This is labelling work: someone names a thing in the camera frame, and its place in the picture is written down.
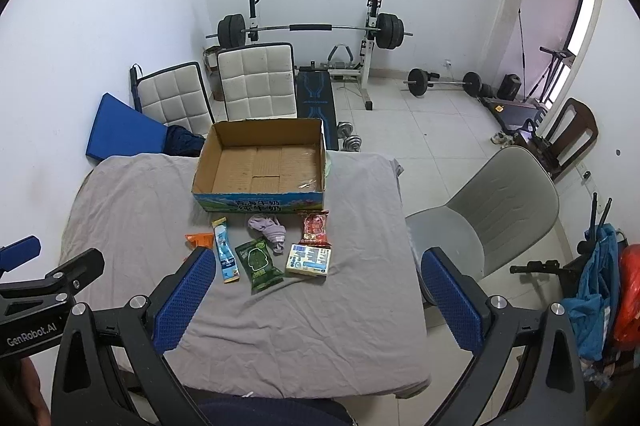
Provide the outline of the red snack packet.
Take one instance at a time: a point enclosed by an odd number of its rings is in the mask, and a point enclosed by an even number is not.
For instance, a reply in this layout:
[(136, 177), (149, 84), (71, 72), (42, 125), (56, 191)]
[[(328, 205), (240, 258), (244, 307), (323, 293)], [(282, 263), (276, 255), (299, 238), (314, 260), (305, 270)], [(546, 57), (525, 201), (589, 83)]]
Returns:
[(328, 211), (303, 213), (303, 232), (299, 243), (308, 246), (330, 247)]

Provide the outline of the black blue weight bench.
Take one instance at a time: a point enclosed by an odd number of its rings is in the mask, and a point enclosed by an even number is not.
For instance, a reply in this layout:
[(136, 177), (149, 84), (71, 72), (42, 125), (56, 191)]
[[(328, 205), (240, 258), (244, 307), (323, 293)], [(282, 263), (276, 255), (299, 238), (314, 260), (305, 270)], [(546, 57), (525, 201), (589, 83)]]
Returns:
[(300, 68), (296, 76), (297, 115), (319, 119), (326, 149), (338, 149), (337, 122), (331, 76), (326, 70)]

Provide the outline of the grey office chair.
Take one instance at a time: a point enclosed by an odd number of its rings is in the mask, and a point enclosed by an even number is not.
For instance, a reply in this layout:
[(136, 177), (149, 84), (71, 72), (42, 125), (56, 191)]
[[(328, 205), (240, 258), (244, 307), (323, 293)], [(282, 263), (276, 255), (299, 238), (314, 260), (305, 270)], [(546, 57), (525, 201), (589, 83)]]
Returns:
[(532, 153), (495, 153), (445, 204), (406, 218), (414, 260), (441, 249), (480, 281), (548, 235), (559, 216), (555, 185)]

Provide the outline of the blue bag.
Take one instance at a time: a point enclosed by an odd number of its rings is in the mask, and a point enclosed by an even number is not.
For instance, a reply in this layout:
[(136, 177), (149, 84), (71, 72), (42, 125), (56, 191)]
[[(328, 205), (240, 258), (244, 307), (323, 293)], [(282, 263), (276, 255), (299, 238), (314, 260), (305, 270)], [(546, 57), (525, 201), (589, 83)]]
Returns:
[(620, 248), (616, 229), (604, 224), (597, 244), (582, 269), (578, 291), (562, 305), (570, 319), (578, 357), (600, 361), (620, 300)]

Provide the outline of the light blue long packet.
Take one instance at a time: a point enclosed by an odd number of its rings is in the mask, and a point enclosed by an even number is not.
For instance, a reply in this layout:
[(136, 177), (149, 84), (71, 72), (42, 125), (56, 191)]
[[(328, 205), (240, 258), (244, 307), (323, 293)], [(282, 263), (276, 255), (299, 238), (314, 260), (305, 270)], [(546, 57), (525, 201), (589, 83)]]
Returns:
[(229, 244), (228, 219), (221, 217), (212, 221), (214, 242), (220, 262), (221, 274), (224, 283), (239, 281), (240, 272), (232, 247)]

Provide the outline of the treadmill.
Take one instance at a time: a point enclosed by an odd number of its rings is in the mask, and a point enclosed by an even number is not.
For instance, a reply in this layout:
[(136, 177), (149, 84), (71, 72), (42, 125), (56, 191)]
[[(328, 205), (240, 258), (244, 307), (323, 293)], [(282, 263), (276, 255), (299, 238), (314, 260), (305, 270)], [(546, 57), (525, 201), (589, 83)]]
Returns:
[(499, 98), (480, 97), (480, 103), (498, 122), (501, 131), (513, 135), (523, 127), (527, 120), (539, 124), (547, 114), (547, 109), (536, 104), (503, 100)]

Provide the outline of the lavender towel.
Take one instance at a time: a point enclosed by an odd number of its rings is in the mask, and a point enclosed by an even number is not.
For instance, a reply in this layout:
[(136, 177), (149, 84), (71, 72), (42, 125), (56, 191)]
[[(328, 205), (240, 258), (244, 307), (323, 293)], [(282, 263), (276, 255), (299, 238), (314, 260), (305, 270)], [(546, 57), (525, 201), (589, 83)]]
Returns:
[(281, 255), (284, 252), (286, 229), (276, 217), (253, 215), (247, 220), (247, 224), (266, 239), (273, 253)]

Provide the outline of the brown wooden chair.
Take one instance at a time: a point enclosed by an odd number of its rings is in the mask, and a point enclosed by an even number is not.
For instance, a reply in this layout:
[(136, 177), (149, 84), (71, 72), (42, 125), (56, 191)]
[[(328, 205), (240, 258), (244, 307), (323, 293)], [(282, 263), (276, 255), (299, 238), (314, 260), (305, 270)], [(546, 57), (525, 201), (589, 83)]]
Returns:
[(527, 119), (513, 135), (513, 142), (533, 154), (553, 181), (558, 181), (596, 142), (599, 128), (591, 109), (568, 98), (547, 134)]

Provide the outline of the green snack packet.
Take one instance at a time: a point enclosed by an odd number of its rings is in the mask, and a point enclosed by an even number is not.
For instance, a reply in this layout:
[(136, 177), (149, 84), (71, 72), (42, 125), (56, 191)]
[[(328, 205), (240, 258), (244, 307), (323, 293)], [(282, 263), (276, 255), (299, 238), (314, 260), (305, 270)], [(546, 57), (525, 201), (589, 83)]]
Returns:
[(257, 239), (239, 245), (235, 249), (247, 276), (253, 294), (274, 287), (284, 279), (283, 272), (273, 264), (265, 239)]

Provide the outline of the orange snack packet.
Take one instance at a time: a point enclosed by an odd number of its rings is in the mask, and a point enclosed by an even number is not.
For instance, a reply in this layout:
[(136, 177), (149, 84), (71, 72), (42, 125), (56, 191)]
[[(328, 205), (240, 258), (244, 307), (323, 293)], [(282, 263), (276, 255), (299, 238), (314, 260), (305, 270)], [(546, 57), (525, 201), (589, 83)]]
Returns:
[(214, 235), (211, 232), (190, 233), (190, 235), (185, 235), (184, 238), (192, 250), (198, 247), (204, 247), (207, 250), (213, 250), (214, 248)]

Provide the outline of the red orange bag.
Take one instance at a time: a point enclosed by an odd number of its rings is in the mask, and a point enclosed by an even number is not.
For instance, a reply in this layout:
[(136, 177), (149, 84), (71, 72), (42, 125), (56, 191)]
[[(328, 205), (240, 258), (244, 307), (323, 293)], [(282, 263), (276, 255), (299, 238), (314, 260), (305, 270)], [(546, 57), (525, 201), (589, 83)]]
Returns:
[(613, 328), (619, 350), (633, 350), (640, 342), (640, 245), (631, 244), (620, 256), (620, 305)]

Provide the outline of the right white quilted chair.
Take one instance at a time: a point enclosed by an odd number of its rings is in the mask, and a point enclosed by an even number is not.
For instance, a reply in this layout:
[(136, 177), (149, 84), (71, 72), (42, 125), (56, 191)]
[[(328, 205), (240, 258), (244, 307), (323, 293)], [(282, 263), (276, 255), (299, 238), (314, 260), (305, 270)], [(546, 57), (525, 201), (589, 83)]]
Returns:
[(293, 46), (247, 45), (217, 55), (229, 121), (296, 119)]

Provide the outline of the yellow blue tissue pack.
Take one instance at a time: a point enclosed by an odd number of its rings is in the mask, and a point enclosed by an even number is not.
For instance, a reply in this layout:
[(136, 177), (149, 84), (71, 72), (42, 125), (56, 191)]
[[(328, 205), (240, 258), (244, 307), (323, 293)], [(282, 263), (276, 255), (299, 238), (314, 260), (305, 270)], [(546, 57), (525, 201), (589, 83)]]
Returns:
[(331, 254), (329, 247), (293, 244), (285, 263), (285, 271), (292, 275), (325, 277), (329, 273)]

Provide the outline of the blue foam mat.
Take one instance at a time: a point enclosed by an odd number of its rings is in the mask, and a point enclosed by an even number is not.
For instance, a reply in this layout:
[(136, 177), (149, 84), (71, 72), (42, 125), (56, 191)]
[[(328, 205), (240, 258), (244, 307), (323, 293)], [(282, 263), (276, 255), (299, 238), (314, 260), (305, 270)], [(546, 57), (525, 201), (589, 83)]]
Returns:
[(89, 135), (86, 156), (103, 161), (113, 155), (162, 153), (167, 127), (105, 93)]

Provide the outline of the left white quilted chair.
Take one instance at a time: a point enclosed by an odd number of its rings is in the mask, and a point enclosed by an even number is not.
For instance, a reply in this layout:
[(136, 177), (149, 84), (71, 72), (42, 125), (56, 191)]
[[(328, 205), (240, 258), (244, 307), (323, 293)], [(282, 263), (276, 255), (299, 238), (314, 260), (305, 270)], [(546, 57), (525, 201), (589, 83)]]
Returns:
[(206, 136), (214, 124), (200, 64), (196, 61), (144, 75), (139, 64), (129, 70), (134, 108), (165, 126), (180, 126)]

